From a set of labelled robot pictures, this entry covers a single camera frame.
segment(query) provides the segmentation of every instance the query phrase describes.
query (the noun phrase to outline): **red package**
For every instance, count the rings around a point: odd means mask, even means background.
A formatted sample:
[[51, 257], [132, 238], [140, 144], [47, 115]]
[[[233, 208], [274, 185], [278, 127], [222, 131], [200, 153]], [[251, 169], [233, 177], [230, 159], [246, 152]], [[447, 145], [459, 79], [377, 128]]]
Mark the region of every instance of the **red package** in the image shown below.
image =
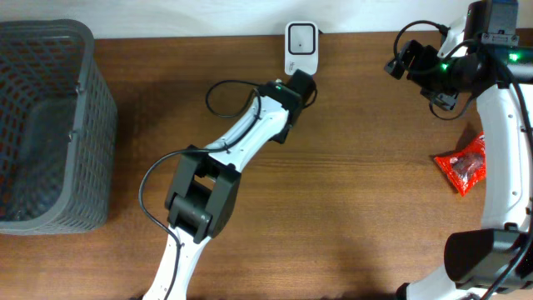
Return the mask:
[[485, 135], [480, 133], [461, 152], [435, 157], [435, 162], [461, 196], [465, 196], [476, 183], [486, 178]]

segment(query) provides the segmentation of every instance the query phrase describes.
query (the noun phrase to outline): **wood grain surface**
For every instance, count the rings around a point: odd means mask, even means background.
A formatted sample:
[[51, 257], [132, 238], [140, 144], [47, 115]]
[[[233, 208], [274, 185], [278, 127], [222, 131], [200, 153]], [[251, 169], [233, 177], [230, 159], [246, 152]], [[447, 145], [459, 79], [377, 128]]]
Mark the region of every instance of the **wood grain surface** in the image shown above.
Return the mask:
[[[433, 32], [409, 35], [438, 42]], [[190, 298], [382, 300], [437, 268], [450, 234], [479, 228], [485, 183], [461, 197], [431, 160], [481, 130], [476, 110], [454, 122], [431, 116], [415, 84], [382, 70], [394, 37], [321, 36], [316, 104], [286, 144], [267, 144], [248, 164]], [[533, 44], [532, 32], [521, 39]], [[204, 146], [235, 122], [206, 110], [213, 83], [288, 79], [282, 36], [102, 40], [96, 49], [119, 111], [109, 220], [80, 235], [0, 236], [1, 299], [144, 293], [167, 239], [138, 207], [144, 172], [162, 154]], [[247, 93], [221, 87], [213, 105], [236, 110]], [[147, 208], [160, 219], [176, 165], [161, 165], [147, 185]]]

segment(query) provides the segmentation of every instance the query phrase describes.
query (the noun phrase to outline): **black bracket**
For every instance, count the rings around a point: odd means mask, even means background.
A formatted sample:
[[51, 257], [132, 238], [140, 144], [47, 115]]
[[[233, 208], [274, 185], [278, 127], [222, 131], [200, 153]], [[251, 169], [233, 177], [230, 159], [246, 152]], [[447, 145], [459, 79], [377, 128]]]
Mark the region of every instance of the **black bracket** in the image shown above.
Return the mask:
[[[197, 182], [195, 176], [212, 178], [213, 189]], [[183, 154], [165, 200], [168, 222], [191, 234], [194, 243], [216, 237], [232, 216], [240, 181], [241, 174], [231, 164], [225, 166], [208, 153]]]
[[[407, 42], [398, 53], [399, 59], [404, 65], [413, 70], [427, 70], [440, 63], [437, 57], [438, 51], [432, 46], [422, 46], [419, 42], [411, 40]], [[385, 71], [396, 79], [401, 79], [406, 71], [393, 58], [385, 65]], [[416, 75], [409, 73], [407, 79], [419, 85], [422, 89], [420, 94], [445, 111], [453, 110], [457, 104], [459, 93], [454, 89], [446, 88], [446, 74], [443, 72], [434, 72], [426, 75]]]

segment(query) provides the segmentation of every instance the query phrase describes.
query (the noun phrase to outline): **white plastic casing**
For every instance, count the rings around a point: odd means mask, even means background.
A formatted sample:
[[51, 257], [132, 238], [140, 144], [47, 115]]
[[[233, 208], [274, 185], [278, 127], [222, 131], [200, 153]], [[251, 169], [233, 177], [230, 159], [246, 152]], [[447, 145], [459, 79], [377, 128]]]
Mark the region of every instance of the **white plastic casing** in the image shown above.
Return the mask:
[[285, 73], [300, 69], [313, 75], [318, 69], [318, 26], [309, 21], [290, 22], [285, 27]]

